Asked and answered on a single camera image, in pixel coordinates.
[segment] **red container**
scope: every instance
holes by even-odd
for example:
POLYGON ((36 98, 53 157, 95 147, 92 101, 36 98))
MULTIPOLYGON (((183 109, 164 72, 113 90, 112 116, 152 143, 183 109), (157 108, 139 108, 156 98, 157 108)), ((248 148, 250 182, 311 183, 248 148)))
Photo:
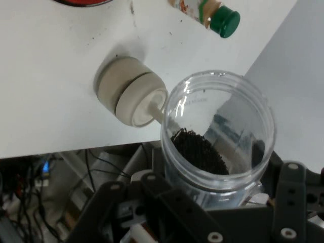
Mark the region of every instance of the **red container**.
POLYGON ((55 0, 61 4, 75 7, 92 7, 111 2, 112 0, 55 0))

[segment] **jar rim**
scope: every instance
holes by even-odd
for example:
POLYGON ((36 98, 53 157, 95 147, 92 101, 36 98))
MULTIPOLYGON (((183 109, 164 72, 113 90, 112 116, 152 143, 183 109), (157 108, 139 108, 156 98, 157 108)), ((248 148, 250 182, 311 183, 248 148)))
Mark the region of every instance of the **jar rim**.
POLYGON ((266 169, 270 156, 273 152, 274 142, 276 138, 276 126, 274 121, 274 116, 271 108, 268 105, 268 101, 265 96, 259 91, 259 89, 252 84, 250 81, 245 79, 243 76, 239 76, 232 72, 223 71, 223 70, 208 70, 203 72, 194 73, 185 79, 183 79, 178 85, 171 91, 170 96, 166 103, 164 119, 161 125, 161 144, 163 154, 167 159, 167 163, 172 163, 175 168, 184 176, 186 179, 191 182, 194 181, 200 187, 205 187, 211 190, 229 190, 238 187, 246 187, 252 182, 259 180, 266 169), (204 81, 199 80, 202 77, 207 76, 217 76, 213 81, 204 81), (226 77, 226 83, 222 82, 221 79, 226 77), (183 91, 184 86, 209 83, 217 84, 218 86, 226 85, 232 88, 240 85, 240 90, 238 92, 245 92, 244 95, 249 98, 249 102, 259 103, 258 105, 263 109, 263 112, 266 114, 266 121, 269 123, 269 138, 267 139, 267 144, 265 145, 264 155, 261 162, 253 167, 251 170, 248 170, 240 174, 232 175, 215 175, 203 170, 198 169, 190 162, 188 162, 177 150, 168 136, 168 112, 172 110, 172 101, 179 97, 179 92, 183 91))

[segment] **black granules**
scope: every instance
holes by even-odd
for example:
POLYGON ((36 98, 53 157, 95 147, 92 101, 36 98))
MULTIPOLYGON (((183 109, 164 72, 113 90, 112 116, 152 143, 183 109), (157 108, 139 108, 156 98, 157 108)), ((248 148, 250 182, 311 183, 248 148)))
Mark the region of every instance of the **black granules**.
POLYGON ((216 175, 228 175, 222 157, 203 136, 182 128, 171 141, 179 153, 197 168, 216 175))

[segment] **wire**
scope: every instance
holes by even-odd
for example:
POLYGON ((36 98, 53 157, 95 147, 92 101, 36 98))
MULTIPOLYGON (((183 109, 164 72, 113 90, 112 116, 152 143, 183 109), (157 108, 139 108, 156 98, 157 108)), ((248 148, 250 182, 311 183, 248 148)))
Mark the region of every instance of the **wire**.
MULTIPOLYGON (((17 222, 18 222, 18 224, 20 224, 22 226, 22 224, 21 224, 22 203, 21 203, 21 196, 18 194, 18 192, 19 191, 15 192, 16 197, 20 200, 19 209, 18 209, 18 215, 17 215, 17 222)), ((21 228, 23 229, 24 238, 26 238, 26 231, 24 230, 23 227, 21 227, 21 228)))
POLYGON ((48 161, 55 161, 55 160, 62 161, 62 160, 64 160, 64 159, 63 159, 63 158, 57 158, 57 157, 55 156, 55 154, 52 153, 52 154, 51 154, 51 157, 48 159, 48 161))
POLYGON ((23 239, 26 241, 27 233, 26 233, 24 226, 21 224, 21 211, 22 211, 22 204, 20 202, 19 210, 18 210, 17 225, 19 226, 19 228, 21 229, 21 232, 23 233, 23 239))
POLYGON ((92 185, 92 189, 93 189, 93 192, 96 192, 95 183, 93 181, 92 174, 90 172, 90 166, 89 166, 89 160, 88 160, 88 150, 87 149, 85 149, 85 157, 86 157, 86 165, 87 165, 87 170, 88 170, 89 179, 90 179, 90 182, 91 182, 91 185, 92 185))
POLYGON ((38 198, 38 212, 39 212, 39 215, 41 217, 41 219, 43 220, 46 228, 49 230, 49 232, 57 239, 57 242, 63 242, 60 238, 60 235, 59 233, 56 231, 56 229, 54 229, 51 225, 49 225, 49 223, 46 221, 46 211, 45 211, 45 208, 43 206, 43 203, 42 203, 42 195, 41 193, 36 190, 35 193, 33 193, 34 195, 37 196, 38 198))
POLYGON ((23 226, 21 224, 18 223, 18 221, 15 221, 15 220, 10 220, 14 225, 14 227, 16 228, 20 238, 22 238, 24 241, 26 241, 26 232, 23 228, 23 226))
POLYGON ((30 177, 29 177, 29 196, 28 196, 27 208, 30 206, 31 195, 32 195, 32 188, 34 186, 34 181, 35 181, 34 165, 33 165, 33 163, 30 163, 29 171, 30 171, 30 177))
POLYGON ((149 169, 149 159, 148 159, 148 155, 147 155, 146 149, 145 149, 143 143, 141 143, 141 146, 143 148, 143 151, 144 151, 144 154, 145 154, 145 158, 146 158, 146 168, 149 169))
POLYGON ((40 241, 42 243, 44 243, 44 234, 43 234, 43 231, 42 231, 42 228, 41 228, 41 225, 39 224, 38 220, 37 220, 37 217, 36 217, 36 212, 37 212, 37 209, 34 210, 34 212, 32 213, 32 216, 34 218, 34 221, 36 223, 36 226, 40 232, 40 241))
POLYGON ((23 193, 22 193, 22 196, 20 199, 20 203, 22 204, 22 209, 23 209, 23 212, 26 217, 27 224, 28 224, 29 240, 30 240, 30 242, 34 242, 34 239, 32 237, 31 221, 30 221, 30 217, 27 213, 27 208, 26 208, 26 204, 25 204, 25 194, 26 194, 26 186, 24 186, 23 193))
POLYGON ((111 166, 113 166, 114 168, 116 168, 118 171, 120 171, 121 173, 123 173, 126 177, 131 178, 131 176, 129 174, 125 173, 121 168, 115 166, 113 163, 111 163, 111 162, 109 162, 107 160, 104 160, 102 158, 99 158, 99 157, 95 156, 90 149, 89 149, 89 153, 92 155, 92 157, 94 157, 94 158, 96 158, 96 159, 98 159, 100 161, 103 161, 105 163, 110 164, 111 166))
MULTIPOLYGON (((90 173, 92 171, 98 171, 98 172, 103 172, 103 173, 108 173, 108 174, 112 174, 112 175, 117 175, 117 176, 124 176, 126 177, 127 179, 130 179, 128 176, 126 175, 123 175, 123 174, 120 174, 120 173, 116 173, 116 172, 111 172, 111 171, 104 171, 104 170, 99 170, 99 169, 91 169, 90 170, 90 173)), ((65 207, 64 207, 64 210, 63 210, 63 213, 62 213, 62 216, 60 217, 60 219, 58 221, 60 221, 62 218, 63 218, 63 214, 64 212, 66 211, 67 209, 67 205, 68 205, 68 202, 69 202, 69 199, 71 198, 71 196, 73 195, 74 191, 82 184, 83 180, 88 176, 89 174, 85 174, 77 183, 75 183, 74 186, 71 187, 70 191, 69 191, 69 194, 68 194, 68 200, 65 204, 65 207)))

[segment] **metal bolt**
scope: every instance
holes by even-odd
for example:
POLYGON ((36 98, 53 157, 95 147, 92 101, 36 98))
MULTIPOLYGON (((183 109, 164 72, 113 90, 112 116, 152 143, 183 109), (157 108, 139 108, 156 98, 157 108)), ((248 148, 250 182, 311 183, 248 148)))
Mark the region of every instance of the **metal bolt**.
POLYGON ((147 177, 147 179, 148 179, 149 181, 153 181, 153 180, 156 179, 156 176, 155 176, 155 175, 149 175, 149 176, 147 177))
POLYGON ((118 189, 120 189, 120 186, 118 184, 113 184, 113 185, 111 185, 110 189, 111 190, 118 190, 118 189))
POLYGON ((218 232, 210 232, 207 240, 210 243, 221 243, 223 242, 223 236, 218 232))
POLYGON ((282 237, 285 239, 295 239, 297 236, 297 233, 293 229, 290 229, 290 228, 283 228, 280 231, 280 233, 281 233, 282 237))
POLYGON ((298 169, 298 165, 291 163, 291 164, 288 165, 288 168, 292 169, 292 170, 296 170, 296 169, 298 169))

